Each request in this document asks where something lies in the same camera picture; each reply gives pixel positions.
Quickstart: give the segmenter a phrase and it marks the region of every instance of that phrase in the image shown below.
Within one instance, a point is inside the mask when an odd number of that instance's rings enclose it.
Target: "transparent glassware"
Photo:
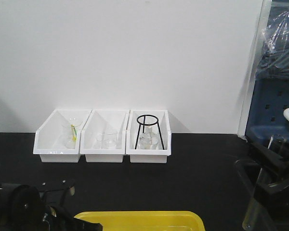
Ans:
[[[77,140],[77,130],[82,124],[82,119],[69,118],[62,122],[63,144],[68,149],[75,149]]]
[[[158,135],[152,131],[152,127],[148,126],[146,132],[139,135],[138,147],[140,149],[156,149],[158,145]]]
[[[118,133],[115,130],[98,133],[95,137],[94,149],[116,149]]]

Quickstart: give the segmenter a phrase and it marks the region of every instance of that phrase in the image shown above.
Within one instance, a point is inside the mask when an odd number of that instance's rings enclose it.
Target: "glass beaker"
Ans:
[[[63,144],[68,149],[75,149],[77,129],[82,124],[82,119],[69,118],[62,122]]]

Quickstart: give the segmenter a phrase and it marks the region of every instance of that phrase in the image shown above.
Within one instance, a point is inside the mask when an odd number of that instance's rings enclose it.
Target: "storage bin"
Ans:
[[[248,139],[265,146],[272,135],[281,135],[289,141],[289,122],[283,116],[286,108],[289,108],[289,80],[257,80],[246,126]]]
[[[103,231],[205,231],[189,211],[83,212],[75,218],[100,223]]]
[[[87,162],[122,162],[129,110],[92,111],[81,134]]]
[[[163,139],[164,150],[162,149],[162,143],[158,137],[158,145],[154,150],[135,149],[136,139],[139,129],[139,123],[137,118],[141,115],[154,115],[158,118],[161,136]],[[154,123],[155,119],[149,116],[146,117],[145,123]],[[152,131],[159,135],[157,125],[153,125]],[[167,110],[131,110],[130,119],[126,136],[126,154],[130,155],[130,161],[132,163],[166,163],[167,156],[171,155],[171,129],[169,125],[168,111]]]
[[[55,109],[35,133],[33,154],[42,162],[78,162],[81,131],[90,112]]]

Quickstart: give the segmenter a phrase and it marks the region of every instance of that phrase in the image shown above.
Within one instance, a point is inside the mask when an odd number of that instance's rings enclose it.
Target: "metal ring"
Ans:
[[[145,116],[149,116],[149,117],[155,118],[156,122],[154,122],[153,124],[145,124],[145,123],[140,122],[139,119],[142,118],[142,117],[145,117]],[[158,118],[155,115],[141,115],[141,116],[137,117],[137,123],[140,124],[140,125],[144,125],[144,126],[153,126],[153,125],[158,123]]]

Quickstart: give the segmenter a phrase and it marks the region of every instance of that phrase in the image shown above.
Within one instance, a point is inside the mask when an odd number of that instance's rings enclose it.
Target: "white wall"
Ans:
[[[56,107],[168,109],[236,133],[261,0],[0,0],[0,132]]]

